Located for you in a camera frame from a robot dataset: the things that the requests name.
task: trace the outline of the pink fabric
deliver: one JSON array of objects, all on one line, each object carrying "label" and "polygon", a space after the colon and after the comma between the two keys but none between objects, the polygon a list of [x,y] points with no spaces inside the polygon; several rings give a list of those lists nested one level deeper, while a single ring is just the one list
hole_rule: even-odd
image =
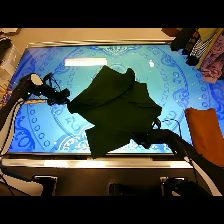
[{"label": "pink fabric", "polygon": [[224,66],[224,33],[222,33],[209,51],[201,65],[202,74],[217,80],[222,75]]}]

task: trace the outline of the blue table surface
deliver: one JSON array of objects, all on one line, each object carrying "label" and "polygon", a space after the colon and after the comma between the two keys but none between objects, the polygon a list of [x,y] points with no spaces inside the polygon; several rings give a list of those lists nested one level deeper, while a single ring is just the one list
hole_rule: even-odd
[{"label": "blue table surface", "polygon": [[[136,80],[147,83],[150,97],[162,107],[159,119],[180,122],[183,138],[191,142],[184,115],[189,107],[206,110],[215,108],[224,133],[224,81],[209,84],[195,67],[187,65],[181,51],[172,52],[169,45],[69,46],[26,49],[11,82],[29,73],[42,78],[52,72],[61,89],[71,91],[75,98],[89,86],[102,66],[68,67],[66,58],[106,58],[107,65],[125,73],[132,68]],[[17,114],[15,135],[9,152],[24,153],[90,153],[85,130],[93,127],[79,114],[70,114],[66,105],[23,105]],[[162,128],[179,134],[175,121],[162,123]],[[172,153],[165,144],[150,149],[130,144],[113,153]]]}]

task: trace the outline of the metal frame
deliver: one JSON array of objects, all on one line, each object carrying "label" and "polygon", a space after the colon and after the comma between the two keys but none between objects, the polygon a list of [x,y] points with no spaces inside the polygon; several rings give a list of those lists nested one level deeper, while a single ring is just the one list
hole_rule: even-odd
[{"label": "metal frame", "polygon": [[[123,39],[123,40],[84,40],[84,41],[55,41],[55,42],[37,42],[29,43],[27,48],[44,48],[44,47],[59,47],[59,46],[85,46],[85,45],[135,45],[135,44],[171,44],[172,39]],[[12,159],[16,155],[20,156],[34,156],[32,159]],[[64,156],[71,156],[73,159],[69,160],[40,160],[41,156],[52,156],[63,158]],[[98,166],[99,160],[90,161],[90,155],[85,153],[8,153],[2,160],[4,166],[28,166],[28,167],[73,167],[73,168],[189,168],[186,162],[182,161],[150,161],[151,157],[166,157],[172,159],[173,154],[118,154],[110,153],[105,158],[101,159],[103,166]],[[82,157],[83,160],[76,160],[74,157]]]}]

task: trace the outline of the beige wall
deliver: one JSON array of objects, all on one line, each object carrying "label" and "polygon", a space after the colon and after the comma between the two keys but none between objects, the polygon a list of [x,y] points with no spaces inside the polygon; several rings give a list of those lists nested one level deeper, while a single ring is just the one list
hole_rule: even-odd
[{"label": "beige wall", "polygon": [[23,53],[28,43],[61,40],[172,39],[162,28],[22,28],[13,43]]}]

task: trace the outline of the patterned tablecloth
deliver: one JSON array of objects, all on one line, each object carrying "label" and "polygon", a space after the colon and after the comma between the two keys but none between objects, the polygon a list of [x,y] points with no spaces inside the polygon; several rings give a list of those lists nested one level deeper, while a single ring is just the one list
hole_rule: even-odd
[{"label": "patterned tablecloth", "polygon": [[[65,59],[92,57],[106,58],[107,65],[120,73],[132,68],[136,80],[147,83],[150,97],[163,108],[160,120],[178,120],[186,141],[191,143],[184,115],[188,107],[216,108],[224,133],[224,81],[215,85],[203,82],[201,73],[188,66],[186,58],[180,52],[172,52],[168,45],[28,48],[12,78],[13,86],[31,72],[42,78],[52,72],[61,89],[68,88],[69,98],[73,99],[89,86],[101,66],[67,67]],[[16,118],[9,152],[90,153],[85,130],[92,126],[79,114],[70,114],[66,105],[23,105]],[[175,121],[163,122],[162,128],[179,133]],[[131,141],[113,153],[171,153],[171,150],[165,144],[144,149]]]}]

